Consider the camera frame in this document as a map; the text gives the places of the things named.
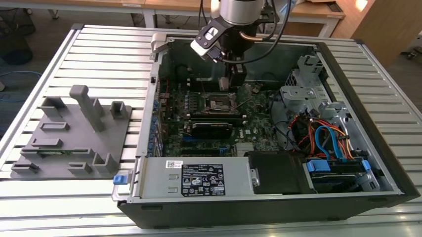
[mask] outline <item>wire bundle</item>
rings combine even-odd
[[[289,127],[293,127],[298,119],[299,117],[294,118],[294,120],[289,124]],[[319,142],[319,133],[321,131],[326,131],[333,140],[333,149],[335,157],[338,159],[353,159],[353,155],[350,152],[349,137],[346,133],[335,125],[330,124],[326,120],[321,118],[306,119],[309,119],[310,121],[307,124],[307,135],[299,141],[298,146],[301,147],[305,141],[309,140],[307,147],[302,148],[302,151],[309,149],[309,157],[335,159],[334,156],[330,155],[329,151],[323,148],[325,144],[321,144]]]

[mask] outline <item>motherboard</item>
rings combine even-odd
[[[268,90],[246,83],[236,93],[191,91],[186,83],[162,85],[166,157],[243,156],[279,150],[268,115]]]

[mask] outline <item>gray 3d printed holder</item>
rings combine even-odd
[[[116,174],[132,107],[120,101],[102,106],[86,85],[74,85],[70,96],[79,105],[45,98],[45,115],[12,166],[12,178],[108,179]]]

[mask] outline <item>wooden table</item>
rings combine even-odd
[[[156,27],[155,15],[198,16],[199,2],[199,0],[146,0],[143,14],[147,27]],[[204,0],[204,10],[208,15],[211,0]],[[343,12],[331,11],[326,3],[303,2],[293,9],[286,34],[327,38],[345,16]]]
[[[156,15],[198,16],[199,2],[199,0],[0,0],[0,6],[139,13],[146,17],[147,28],[156,28]],[[211,0],[204,0],[204,11],[208,16]],[[338,21],[343,18],[345,14],[333,12],[325,3],[301,3],[291,12],[286,33],[330,37]]]

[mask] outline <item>blue cable on floor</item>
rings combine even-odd
[[[37,75],[39,78],[41,78],[41,75],[43,75],[41,73],[33,72],[33,71],[15,71],[15,72],[8,72],[8,73],[4,73],[4,74],[0,74],[0,77],[7,76],[7,75],[13,74],[13,73],[32,73],[32,74]],[[17,103],[17,102],[24,102],[25,100],[0,99],[0,101],[9,102],[9,103]]]
[[[39,78],[41,77],[41,73],[39,73],[39,72],[33,72],[33,71],[15,71],[15,72],[8,72],[8,73],[4,73],[4,74],[0,74],[0,77],[3,77],[3,76],[5,76],[5,75],[9,75],[9,74],[12,74],[12,73],[33,73],[35,75],[37,75],[39,76]]]
[[[4,100],[4,99],[0,99],[0,101],[16,103],[16,102],[24,102],[25,100]]]

